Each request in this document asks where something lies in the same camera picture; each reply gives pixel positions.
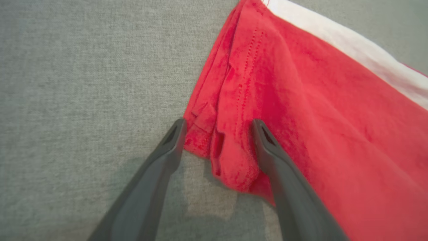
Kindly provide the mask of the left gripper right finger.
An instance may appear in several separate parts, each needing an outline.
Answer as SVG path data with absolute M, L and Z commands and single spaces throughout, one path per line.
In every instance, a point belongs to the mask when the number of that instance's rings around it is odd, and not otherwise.
M 261 119 L 251 125 L 258 166 L 270 180 L 283 241 L 349 241 Z

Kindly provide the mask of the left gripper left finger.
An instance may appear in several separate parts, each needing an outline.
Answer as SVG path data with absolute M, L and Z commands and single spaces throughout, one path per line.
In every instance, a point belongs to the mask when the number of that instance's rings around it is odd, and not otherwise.
M 187 123 L 177 119 L 106 212 L 88 241 L 155 241 L 171 175 L 180 165 Z

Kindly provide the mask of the red shorts white stripe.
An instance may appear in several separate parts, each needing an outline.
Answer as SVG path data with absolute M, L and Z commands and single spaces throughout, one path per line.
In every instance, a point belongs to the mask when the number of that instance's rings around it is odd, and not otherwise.
M 261 119 L 354 241 L 428 241 L 428 76 L 288 0 L 240 0 L 191 95 L 185 149 L 275 206 Z

